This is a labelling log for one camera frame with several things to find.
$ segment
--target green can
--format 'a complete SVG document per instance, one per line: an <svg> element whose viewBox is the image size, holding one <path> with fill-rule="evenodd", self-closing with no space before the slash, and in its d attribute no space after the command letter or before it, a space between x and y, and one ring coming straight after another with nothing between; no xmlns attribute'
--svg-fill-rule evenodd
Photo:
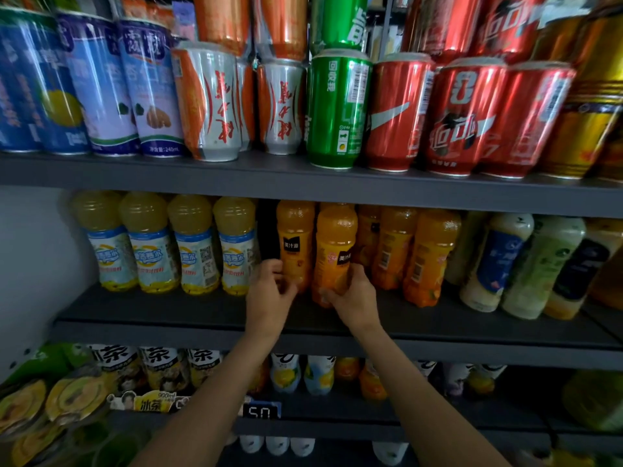
<svg viewBox="0 0 623 467"><path fill-rule="evenodd" d="M311 0L310 50L361 50L368 0Z"/></svg>
<svg viewBox="0 0 623 467"><path fill-rule="evenodd" d="M350 169L359 156L372 62L348 49L325 49L311 61L307 155L313 165Z"/></svg>

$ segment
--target shelf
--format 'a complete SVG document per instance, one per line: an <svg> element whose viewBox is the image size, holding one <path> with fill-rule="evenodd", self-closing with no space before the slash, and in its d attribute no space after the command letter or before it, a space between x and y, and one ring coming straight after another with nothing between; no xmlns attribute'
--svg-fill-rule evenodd
<svg viewBox="0 0 623 467"><path fill-rule="evenodd" d="M236 434L406 442L389 400L364 400L356 381L337 381L331 393L323 397L307 393L301 381L291 395L275 393L269 387L256 399L281 401L281 419L238 418L234 424ZM528 409L504 399L457 399L453 404L498 449L547 449L551 445L547 426ZM168 419L167 415L154 413L112 412L111 416L120 425L152 428L164 425Z"/></svg>
<svg viewBox="0 0 623 467"><path fill-rule="evenodd" d="M451 286L432 308L417 308L398 292L378 291L377 300L383 327L412 359L623 370L623 344L584 313L572 321L546 316L522 321L501 310L478 313L463 305ZM115 294L94 285L58 315L51 339L226 351L242 336L244 321L244 298L222 290L203 297L181 290ZM295 300L274 351L365 356L337 314L308 294Z"/></svg>
<svg viewBox="0 0 623 467"><path fill-rule="evenodd" d="M147 190L292 200L623 218L623 185L533 174L521 181L472 175L453 179L411 169L384 174L362 167L331 171L304 156L245 152L235 162L137 156L0 154L0 184Z"/></svg>

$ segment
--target blue and white can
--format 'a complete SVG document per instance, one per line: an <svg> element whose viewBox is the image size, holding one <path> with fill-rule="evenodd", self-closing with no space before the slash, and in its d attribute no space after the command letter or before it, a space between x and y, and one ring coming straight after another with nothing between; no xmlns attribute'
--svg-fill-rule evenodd
<svg viewBox="0 0 623 467"><path fill-rule="evenodd" d="M171 32L150 21L119 21L119 48L146 156L186 154L171 66Z"/></svg>
<svg viewBox="0 0 623 467"><path fill-rule="evenodd" d="M0 48L0 150L35 152L41 150L32 111L21 95L14 67Z"/></svg>
<svg viewBox="0 0 623 467"><path fill-rule="evenodd" d="M52 154L91 151L54 17L0 6L0 38L14 66L43 149Z"/></svg>
<svg viewBox="0 0 623 467"><path fill-rule="evenodd" d="M56 19L94 153L136 155L141 142L115 24L99 16L67 11L58 11Z"/></svg>

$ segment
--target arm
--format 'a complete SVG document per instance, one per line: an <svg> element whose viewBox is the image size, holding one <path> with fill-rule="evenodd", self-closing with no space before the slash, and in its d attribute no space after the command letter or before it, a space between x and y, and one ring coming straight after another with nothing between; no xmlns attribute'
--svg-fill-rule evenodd
<svg viewBox="0 0 623 467"><path fill-rule="evenodd" d="M353 278L344 296L322 292L372 360L422 465L509 467L387 335L379 321L374 286L361 265L351 264L351 268Z"/></svg>
<svg viewBox="0 0 623 467"><path fill-rule="evenodd" d="M216 465L253 375L275 345L297 295L294 284L279 293L276 282L281 280L282 266L280 260L262 262L247 295L243 337L131 467Z"/></svg>

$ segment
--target hand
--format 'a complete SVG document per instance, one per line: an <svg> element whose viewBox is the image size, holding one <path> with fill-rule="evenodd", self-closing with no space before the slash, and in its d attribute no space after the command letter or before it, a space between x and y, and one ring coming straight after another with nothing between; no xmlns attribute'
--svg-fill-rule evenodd
<svg viewBox="0 0 623 467"><path fill-rule="evenodd" d="M351 284L343 296L328 288L321 288L320 294L335 307L339 318L355 337L367 330L382 329L376 307L376 290L366 277L363 266L351 264L348 271Z"/></svg>
<svg viewBox="0 0 623 467"><path fill-rule="evenodd" d="M277 259L263 261L254 269L247 293L245 333L265 339L272 345L284 329L290 306L297 295L297 286L292 282L288 282L284 294L279 293L278 284L284 280L283 267L284 263Z"/></svg>

